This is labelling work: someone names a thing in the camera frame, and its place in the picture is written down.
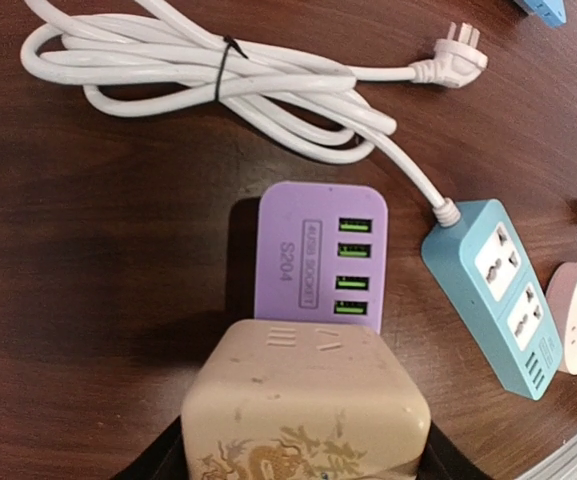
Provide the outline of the beige cube socket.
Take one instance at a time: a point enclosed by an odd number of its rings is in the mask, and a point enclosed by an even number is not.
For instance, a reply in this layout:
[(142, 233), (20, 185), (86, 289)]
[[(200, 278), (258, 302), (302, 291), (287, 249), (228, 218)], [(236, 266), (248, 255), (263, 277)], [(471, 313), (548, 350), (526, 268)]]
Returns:
[(193, 479), (413, 479), (429, 406), (372, 329), (232, 325), (181, 408)]

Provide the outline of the purple power strip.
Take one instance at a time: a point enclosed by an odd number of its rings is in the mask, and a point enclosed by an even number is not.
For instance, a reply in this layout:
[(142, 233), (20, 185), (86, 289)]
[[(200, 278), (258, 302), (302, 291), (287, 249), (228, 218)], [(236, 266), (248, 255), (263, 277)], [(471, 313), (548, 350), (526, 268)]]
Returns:
[(382, 327), (388, 208), (368, 186), (280, 182), (259, 203), (254, 314)]

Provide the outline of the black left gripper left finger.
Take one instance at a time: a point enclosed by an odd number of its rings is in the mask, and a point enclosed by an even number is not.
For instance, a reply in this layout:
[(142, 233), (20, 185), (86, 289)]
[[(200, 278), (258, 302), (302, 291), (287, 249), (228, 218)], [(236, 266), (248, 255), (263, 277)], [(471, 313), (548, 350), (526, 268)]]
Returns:
[(112, 480), (187, 480), (180, 417), (169, 426), (125, 469)]

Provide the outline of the teal usb power strip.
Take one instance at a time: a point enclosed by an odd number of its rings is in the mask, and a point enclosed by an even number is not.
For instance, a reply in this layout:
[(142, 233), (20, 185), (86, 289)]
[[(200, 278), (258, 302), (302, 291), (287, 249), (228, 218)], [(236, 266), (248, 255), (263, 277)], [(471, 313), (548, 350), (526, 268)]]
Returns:
[(533, 265), (497, 199), (459, 202), (457, 221), (426, 236), (421, 257), (502, 387), (540, 399), (563, 347)]

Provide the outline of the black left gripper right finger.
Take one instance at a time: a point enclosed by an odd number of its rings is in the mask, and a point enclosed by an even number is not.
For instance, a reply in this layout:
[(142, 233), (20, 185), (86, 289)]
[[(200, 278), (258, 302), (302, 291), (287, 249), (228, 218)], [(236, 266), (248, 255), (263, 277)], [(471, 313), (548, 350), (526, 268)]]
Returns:
[(480, 479), (476, 467), (434, 423), (422, 454), (418, 480), (467, 480)]

